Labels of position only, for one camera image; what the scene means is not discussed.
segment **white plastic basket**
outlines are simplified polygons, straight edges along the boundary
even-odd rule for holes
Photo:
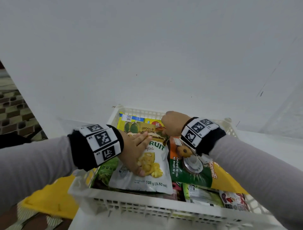
[[[118,105],[108,124],[117,126],[119,112],[144,118],[161,119],[164,113],[125,108]],[[237,138],[236,129],[231,124],[231,119],[214,120],[223,127],[227,134]],[[193,203],[173,201],[168,199],[153,198],[141,195],[127,194],[114,191],[89,188],[94,178],[96,169],[89,172],[79,172],[71,184],[68,193],[73,195],[80,204],[80,208],[87,213],[97,214],[101,211],[119,212],[121,215],[140,215],[141,218],[160,218],[163,221],[191,222],[192,228],[203,229],[208,225],[210,229],[247,228],[247,229],[284,229],[270,213],[263,208],[250,195],[246,202],[251,212],[236,211],[227,208],[197,205]]]

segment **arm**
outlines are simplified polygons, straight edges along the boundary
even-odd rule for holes
[[[145,175],[137,161],[151,140],[147,135],[145,132],[129,137],[108,126],[91,134],[74,131],[67,137],[0,149],[0,214],[75,169],[89,171],[116,156],[134,174]],[[87,141],[91,137],[93,145]],[[105,137],[104,143],[96,146],[101,137]]]
[[[302,226],[301,170],[229,135],[216,142],[209,156],[284,226]]]
[[[0,149],[0,213],[75,169],[68,137]]]
[[[303,172],[260,149],[226,135],[220,128],[207,130],[200,120],[174,111],[169,111],[162,117],[166,134],[182,134],[181,139],[185,144],[196,150],[199,155],[204,153],[212,157],[285,227],[301,228]],[[195,129],[193,124],[196,122],[205,127],[202,129],[199,126]],[[190,141],[186,135],[188,129],[194,141]]]

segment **forearm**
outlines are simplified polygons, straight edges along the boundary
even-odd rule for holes
[[[278,220],[302,223],[302,171],[229,135],[209,155]]]
[[[68,137],[0,149],[0,214],[75,169]]]

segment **hand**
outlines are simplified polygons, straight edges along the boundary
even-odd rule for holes
[[[148,132],[144,132],[143,134],[138,133],[132,137],[129,137],[125,132],[121,130],[119,131],[123,137],[124,148],[122,153],[118,155],[118,158],[135,175],[144,177],[145,172],[138,165],[138,158],[142,155],[143,151],[152,140],[152,137],[149,136],[146,138]]]
[[[168,136],[181,136],[183,126],[191,117],[183,113],[178,113],[175,111],[168,111],[162,117],[161,121],[166,128],[163,134]]]

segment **wrist band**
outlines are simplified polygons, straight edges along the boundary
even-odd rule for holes
[[[209,154],[215,143],[226,135],[216,123],[209,119],[193,117],[183,127],[181,140],[197,155]]]
[[[86,171],[116,157],[124,148],[121,133],[111,125],[80,126],[68,137],[75,166]]]

